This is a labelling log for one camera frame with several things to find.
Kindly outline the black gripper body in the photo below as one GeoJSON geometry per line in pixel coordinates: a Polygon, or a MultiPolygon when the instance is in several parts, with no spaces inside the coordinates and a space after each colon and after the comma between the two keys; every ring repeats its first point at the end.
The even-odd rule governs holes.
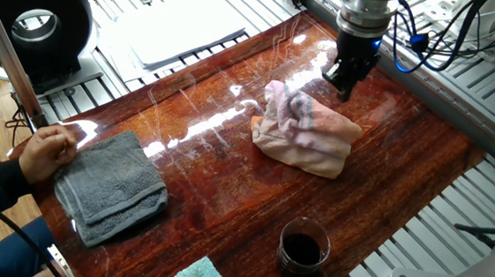
{"type": "Polygon", "coordinates": [[[364,79],[379,61],[381,36],[374,38],[358,37],[340,31],[337,38],[337,57],[341,74],[352,79],[364,79]]]}

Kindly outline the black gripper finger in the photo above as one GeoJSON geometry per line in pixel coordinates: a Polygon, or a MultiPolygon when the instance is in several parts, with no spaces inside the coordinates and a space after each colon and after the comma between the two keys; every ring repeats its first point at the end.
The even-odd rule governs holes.
{"type": "Polygon", "coordinates": [[[364,79],[364,77],[358,76],[355,73],[346,73],[343,72],[340,74],[339,79],[339,87],[338,87],[338,99],[340,101],[347,102],[351,96],[351,92],[353,88],[355,88],[356,84],[364,79]]]}
{"type": "Polygon", "coordinates": [[[327,70],[324,70],[322,74],[324,79],[330,82],[333,86],[344,86],[346,82],[345,75],[345,70],[341,62],[334,63],[327,70]]]}

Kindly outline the person's hand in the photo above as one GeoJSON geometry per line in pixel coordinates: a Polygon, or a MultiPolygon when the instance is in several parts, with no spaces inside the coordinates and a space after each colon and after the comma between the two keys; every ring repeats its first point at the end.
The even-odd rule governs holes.
{"type": "Polygon", "coordinates": [[[19,167],[26,181],[29,184],[43,182],[74,161],[78,154],[77,143],[74,134],[62,125],[40,128],[19,156],[19,167]]]}

